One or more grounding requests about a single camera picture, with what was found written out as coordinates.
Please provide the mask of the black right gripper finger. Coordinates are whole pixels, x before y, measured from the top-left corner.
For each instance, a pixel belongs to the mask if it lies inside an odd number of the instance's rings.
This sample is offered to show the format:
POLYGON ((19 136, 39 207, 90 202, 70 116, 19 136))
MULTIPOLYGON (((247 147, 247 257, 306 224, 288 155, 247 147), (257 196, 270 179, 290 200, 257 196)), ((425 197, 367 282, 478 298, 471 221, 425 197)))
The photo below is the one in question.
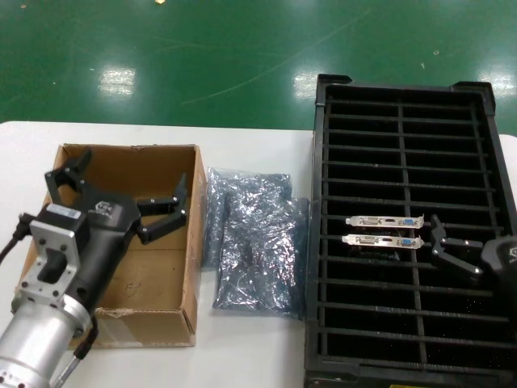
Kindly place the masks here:
POLYGON ((449 238, 436 214, 431 216, 431 258, 433 264, 452 276, 469 283, 478 283, 483 275, 480 266, 483 242, 449 238))

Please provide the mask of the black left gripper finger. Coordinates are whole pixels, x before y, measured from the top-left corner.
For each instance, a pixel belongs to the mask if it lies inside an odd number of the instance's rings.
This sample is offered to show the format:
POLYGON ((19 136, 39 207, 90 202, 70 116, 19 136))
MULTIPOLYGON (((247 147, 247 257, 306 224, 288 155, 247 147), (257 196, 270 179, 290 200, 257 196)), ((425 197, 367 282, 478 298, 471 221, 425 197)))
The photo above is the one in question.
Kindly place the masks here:
POLYGON ((82 194, 82 189, 86 186, 83 176, 91 159, 92 150, 87 148, 80 155, 68 158, 61 167, 55 168, 44 175, 48 194, 54 204, 64 204, 59 193, 59 188, 63 185, 69 186, 72 191, 82 194))
POLYGON ((137 207, 141 215, 137 227, 137 236, 143 245, 150 244, 168 234, 175 232, 187 223, 187 174, 181 175, 174 193, 170 197, 138 200, 137 207), (145 225, 144 217, 162 216, 162 218, 145 225))

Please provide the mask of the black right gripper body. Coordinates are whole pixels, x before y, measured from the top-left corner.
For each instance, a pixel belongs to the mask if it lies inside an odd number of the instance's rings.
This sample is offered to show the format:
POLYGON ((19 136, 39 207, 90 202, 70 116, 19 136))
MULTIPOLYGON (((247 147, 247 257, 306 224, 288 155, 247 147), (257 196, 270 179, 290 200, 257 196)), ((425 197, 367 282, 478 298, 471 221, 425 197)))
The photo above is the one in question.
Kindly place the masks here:
POLYGON ((501 292, 516 291, 516 237, 506 236, 488 241, 481 252, 501 292))

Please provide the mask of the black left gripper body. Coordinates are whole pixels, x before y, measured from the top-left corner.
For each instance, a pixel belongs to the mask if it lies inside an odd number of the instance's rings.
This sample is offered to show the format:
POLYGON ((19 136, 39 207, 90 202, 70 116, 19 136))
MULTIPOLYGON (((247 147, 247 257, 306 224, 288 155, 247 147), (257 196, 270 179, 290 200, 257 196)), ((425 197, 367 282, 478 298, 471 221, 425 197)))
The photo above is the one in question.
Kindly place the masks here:
POLYGON ((73 208, 87 215, 90 240, 80 253, 80 268, 68 294, 82 306, 95 308, 136 234, 141 214, 132 197, 114 192, 80 196, 73 208))

